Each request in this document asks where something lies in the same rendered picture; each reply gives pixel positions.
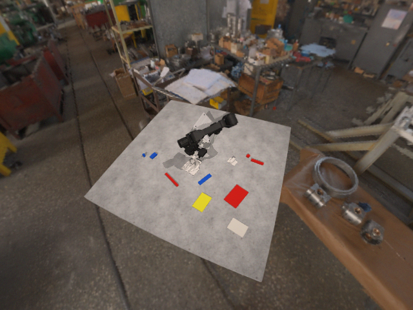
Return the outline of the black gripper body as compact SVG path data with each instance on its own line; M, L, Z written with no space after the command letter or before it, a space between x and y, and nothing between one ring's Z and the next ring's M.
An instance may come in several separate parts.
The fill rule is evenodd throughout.
M190 145L190 144L189 144L189 145ZM204 148L202 148L202 149L198 148L198 147L199 147L198 143L196 143L195 145L190 145L190 146L191 146L191 147L195 147L196 150L198 151L198 155L201 156L201 157L203 157L203 156L207 153L207 150L206 150L206 149L204 149Z

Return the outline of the yellow flat plate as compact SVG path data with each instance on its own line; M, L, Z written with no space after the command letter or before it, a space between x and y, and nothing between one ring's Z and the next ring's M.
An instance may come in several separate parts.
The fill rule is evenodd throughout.
M192 206L200 212L203 212L211 199L212 198L210 196L201 193Z

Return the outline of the red flat rectangular plate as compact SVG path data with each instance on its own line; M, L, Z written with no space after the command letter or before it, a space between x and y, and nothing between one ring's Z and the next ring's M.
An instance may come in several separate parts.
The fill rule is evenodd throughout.
M224 200L236 209L247 194L248 192L246 190L236 185L234 189L231 190L230 193L225 197Z

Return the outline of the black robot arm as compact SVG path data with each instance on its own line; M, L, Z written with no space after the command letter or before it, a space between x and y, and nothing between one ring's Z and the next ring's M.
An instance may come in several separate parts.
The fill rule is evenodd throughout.
M234 113L229 113L226 116L224 116L221 120L218 122L215 122L211 124L209 127L203 129L203 130L193 130L192 132L189 132L188 134L185 134L186 136L184 138L181 138L177 141L178 145L180 148L183 148L188 145L188 147L184 150L186 154L189 156L193 156L196 148L191 147L190 145L195 145L196 143L199 143L201 139L204 138L205 135L208 134L210 137L213 133L214 135L219 134L221 130L226 127L230 128L233 127L234 125L237 125L238 121L234 115ZM189 145L190 144L190 145Z

